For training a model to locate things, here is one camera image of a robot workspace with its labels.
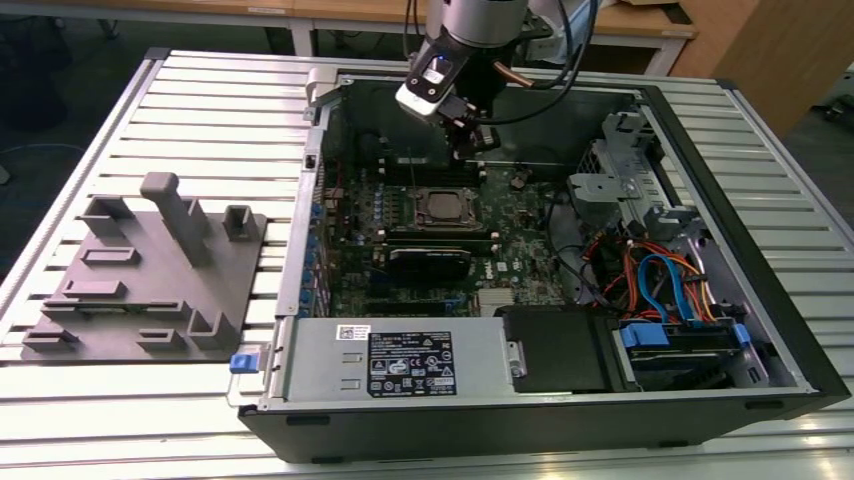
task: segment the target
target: circuit board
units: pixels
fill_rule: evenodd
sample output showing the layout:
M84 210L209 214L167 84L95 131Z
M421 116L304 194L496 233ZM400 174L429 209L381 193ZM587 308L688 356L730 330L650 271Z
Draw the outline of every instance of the circuit board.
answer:
M527 183L519 188L519 173L514 167L483 167L479 186L455 189L454 194L466 198L471 211L466 225L479 228L484 235L498 234L498 240L472 255L468 275L455 282L436 285L395 285L385 278L383 256L389 247L384 232L417 230L431 219L419 208L424 187L389 186L377 175L364 169L332 188L336 226L329 238L333 266L331 284L331 313L335 317L365 316L478 316L478 292L483 289L508 289L512 303L518 305L562 305L566 295L560 286L556 267L546 246L543 231L543 186ZM451 190L433 188L443 196ZM454 246L466 249L466 244ZM442 248L443 245L412 247Z

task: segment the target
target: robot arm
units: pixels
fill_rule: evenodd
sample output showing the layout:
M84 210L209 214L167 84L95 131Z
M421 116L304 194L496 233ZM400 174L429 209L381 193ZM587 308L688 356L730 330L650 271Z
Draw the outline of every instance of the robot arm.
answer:
M466 160L500 145L498 132L479 119L492 116L508 79L534 85L508 67L516 47L555 32L543 17L531 14L528 0L432 2L425 43L396 99L411 114L444 127L451 157ZM559 7L566 13L563 3Z

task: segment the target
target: table leg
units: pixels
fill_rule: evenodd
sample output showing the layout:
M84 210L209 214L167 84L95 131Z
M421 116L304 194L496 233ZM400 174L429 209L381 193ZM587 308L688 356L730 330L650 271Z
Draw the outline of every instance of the table leg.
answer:
M293 49L299 57L313 57L315 46L312 32L315 30L311 19L289 19L291 35L293 35Z
M119 38L119 21L117 20L97 20L97 24L101 27L101 32L104 32L104 37L108 40L115 40Z
M676 59L679 58L679 53L682 53L686 42L687 40L682 38L668 38L664 40L662 47L652 56L644 75L655 77L666 77L670 75L670 70L676 63Z

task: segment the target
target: barcode sticker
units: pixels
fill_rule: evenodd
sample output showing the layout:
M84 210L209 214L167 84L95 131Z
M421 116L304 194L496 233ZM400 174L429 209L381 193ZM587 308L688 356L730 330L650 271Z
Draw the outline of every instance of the barcode sticker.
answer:
M664 30L662 35L666 37L687 37L691 38L694 36L692 32L680 32L678 30Z
M284 15L284 8L263 8L263 7L249 7L249 13L269 13L273 15Z

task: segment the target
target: blue latch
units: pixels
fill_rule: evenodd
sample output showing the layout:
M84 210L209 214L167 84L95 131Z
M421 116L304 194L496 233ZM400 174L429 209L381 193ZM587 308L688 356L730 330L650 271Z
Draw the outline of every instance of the blue latch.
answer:
M317 254L315 252L305 253L305 268L315 268L315 262L317 260Z
M744 325L742 325L740 323L736 323L735 327L732 327L732 332L735 333L738 344L742 347L750 345L750 332L747 331L747 327L744 327Z
M257 373L259 358L257 353L235 353L228 362L228 370L231 373Z
M632 323L619 330L623 346L632 347L667 347L670 340L660 323Z
M309 290L301 290L299 292L299 303L301 303L303 305L308 305L311 303L313 295L311 294Z

